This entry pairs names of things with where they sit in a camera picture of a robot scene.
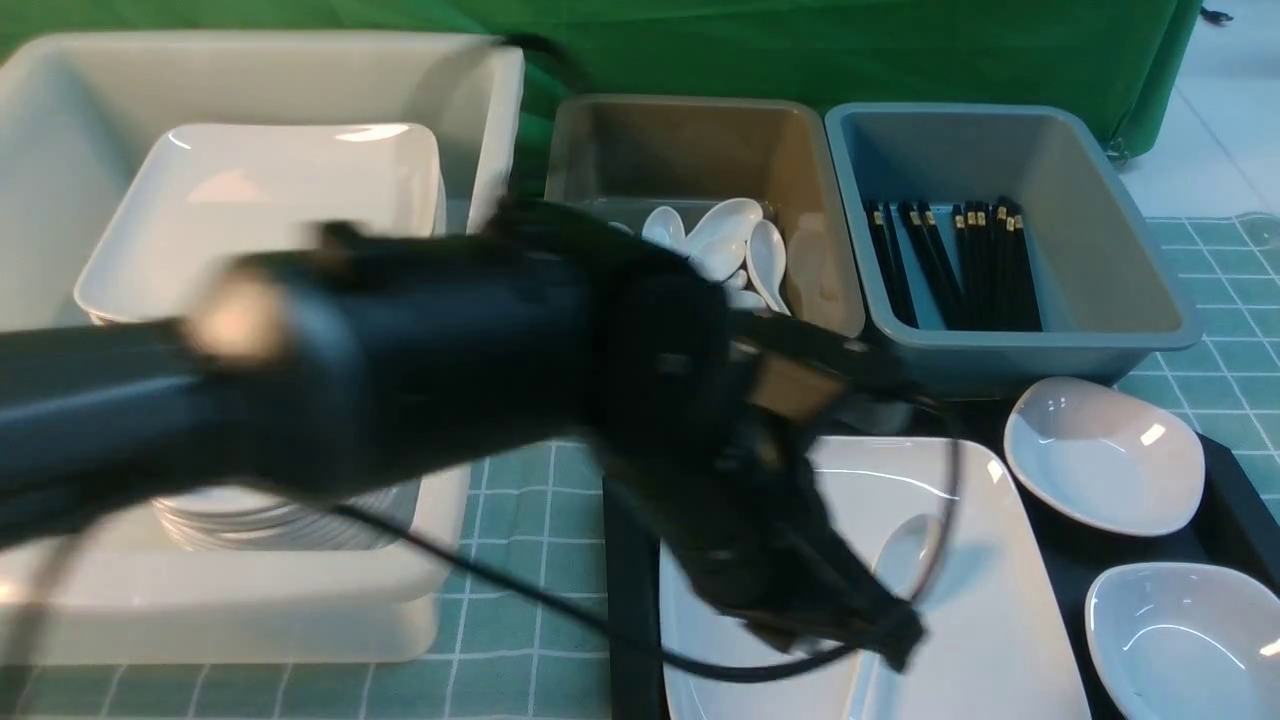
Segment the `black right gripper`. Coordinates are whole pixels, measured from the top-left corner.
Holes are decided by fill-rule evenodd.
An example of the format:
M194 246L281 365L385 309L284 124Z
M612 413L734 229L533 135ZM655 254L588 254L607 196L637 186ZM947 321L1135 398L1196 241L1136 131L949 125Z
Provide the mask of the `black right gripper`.
M872 653L905 673L925 639L918 571L873 577L835 529L809 452L858 404L895 401L888 354L739 313L705 281L639 281L611 304L600 442L695 594L809 671Z

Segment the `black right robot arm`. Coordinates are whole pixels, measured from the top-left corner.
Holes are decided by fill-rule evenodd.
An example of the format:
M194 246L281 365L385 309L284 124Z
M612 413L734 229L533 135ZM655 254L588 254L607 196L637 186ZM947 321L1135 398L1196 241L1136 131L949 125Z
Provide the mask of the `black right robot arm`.
M236 259L183 318L3 336L3 547L224 480L407 541L672 667L730 683L925 637L835 529L808 457L858 404L927 401L886 354L731 306L677 252L571 208L503 199L476 234L326 222ZM666 650L402 530L349 498L581 436L695 593L780 651L765 667Z

